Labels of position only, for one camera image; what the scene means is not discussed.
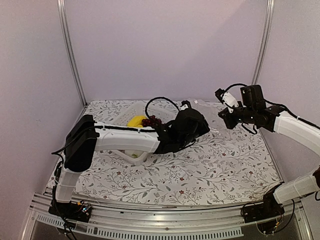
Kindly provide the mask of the white plastic mesh basket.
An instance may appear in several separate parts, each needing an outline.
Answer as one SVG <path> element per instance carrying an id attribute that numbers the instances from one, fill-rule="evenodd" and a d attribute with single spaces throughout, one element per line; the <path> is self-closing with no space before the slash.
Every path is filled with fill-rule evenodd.
<path id="1" fill-rule="evenodd" d="M 120 114 L 113 119 L 111 124 L 124 127 L 147 127 L 145 106 L 146 103 L 141 101 L 133 103 L 126 109 L 123 109 Z M 167 110 L 163 106 L 159 107 L 155 105 L 148 106 L 148 114 L 152 119 L 162 124 L 174 120 L 176 117 L 175 112 Z M 138 150 L 111 150 L 111 152 L 135 166 L 141 165 L 150 155 L 148 152 Z"/>

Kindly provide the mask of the yellow toy banana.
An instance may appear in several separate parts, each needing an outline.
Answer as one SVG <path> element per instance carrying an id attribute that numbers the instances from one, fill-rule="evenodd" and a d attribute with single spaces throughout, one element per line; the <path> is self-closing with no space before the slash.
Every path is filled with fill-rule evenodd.
<path id="1" fill-rule="evenodd" d="M 133 127 L 133 128 L 143 128 L 142 126 L 142 119 L 147 118 L 144 115 L 136 115 L 134 116 L 128 123 L 128 127 Z"/>

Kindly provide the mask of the clear zip top bag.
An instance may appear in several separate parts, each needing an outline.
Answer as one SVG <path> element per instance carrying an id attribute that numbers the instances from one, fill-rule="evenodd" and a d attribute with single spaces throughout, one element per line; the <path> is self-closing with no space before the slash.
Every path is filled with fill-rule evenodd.
<path id="1" fill-rule="evenodd" d="M 227 129 L 223 119 L 218 116 L 218 113 L 226 107 L 222 103 L 208 102 L 194 98 L 189 98 L 188 100 L 190 101 L 192 108 L 204 115 L 209 125 L 209 133 L 213 135 L 214 138 L 231 138 L 233 135 L 242 134 L 244 132 L 239 126 L 236 126 L 234 129 Z"/>

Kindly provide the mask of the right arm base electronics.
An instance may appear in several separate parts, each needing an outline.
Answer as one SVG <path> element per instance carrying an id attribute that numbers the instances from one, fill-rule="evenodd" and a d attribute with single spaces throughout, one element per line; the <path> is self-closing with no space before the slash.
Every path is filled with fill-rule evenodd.
<path id="1" fill-rule="evenodd" d="M 291 223 L 295 214 L 295 201 L 292 199 L 293 209 L 290 218 L 282 228 L 279 228 L 283 223 L 285 213 L 283 205 L 277 203 L 273 196 L 273 193 L 279 186 L 280 184 L 267 191 L 262 198 L 262 203 L 248 202 L 244 204 L 240 210 L 240 215 L 243 217 L 245 223 L 274 218 L 271 221 L 256 224 L 259 232 L 265 236 L 274 235 L 275 233 L 283 231 Z"/>

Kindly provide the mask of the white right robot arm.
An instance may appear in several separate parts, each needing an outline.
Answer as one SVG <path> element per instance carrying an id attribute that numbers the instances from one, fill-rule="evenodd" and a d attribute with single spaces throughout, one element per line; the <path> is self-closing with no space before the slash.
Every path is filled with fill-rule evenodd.
<path id="1" fill-rule="evenodd" d="M 219 112 L 227 129 L 252 126 L 251 134 L 263 139 L 276 159 L 285 182 L 266 192 L 258 213 L 269 218 L 278 205 L 320 192 L 320 128 L 294 114 L 287 106 L 267 100 L 262 87 L 232 84 L 215 91 L 225 105 Z"/>

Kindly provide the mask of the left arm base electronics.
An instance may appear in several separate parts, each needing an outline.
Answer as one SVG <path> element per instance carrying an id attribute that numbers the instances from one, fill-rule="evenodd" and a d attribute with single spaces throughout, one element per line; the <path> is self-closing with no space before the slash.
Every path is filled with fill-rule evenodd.
<path id="1" fill-rule="evenodd" d="M 52 200 L 49 214 L 58 216 L 64 220 L 75 220 L 88 223 L 92 215 L 92 205 L 85 203 L 83 200 L 78 202 L 62 203 Z"/>

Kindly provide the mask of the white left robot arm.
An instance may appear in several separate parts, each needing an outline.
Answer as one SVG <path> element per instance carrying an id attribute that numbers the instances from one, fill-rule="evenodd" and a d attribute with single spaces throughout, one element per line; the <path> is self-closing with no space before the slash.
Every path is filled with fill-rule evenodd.
<path id="1" fill-rule="evenodd" d="M 129 127 L 98 123 L 84 115 L 66 137 L 64 163 L 55 187 L 55 209 L 63 216 L 74 213 L 70 202 L 79 176 L 90 168 L 94 152 L 104 150 L 141 151 L 152 154 L 176 153 L 210 131 L 205 117 L 193 108 L 180 110 L 174 120 L 153 127 Z"/>

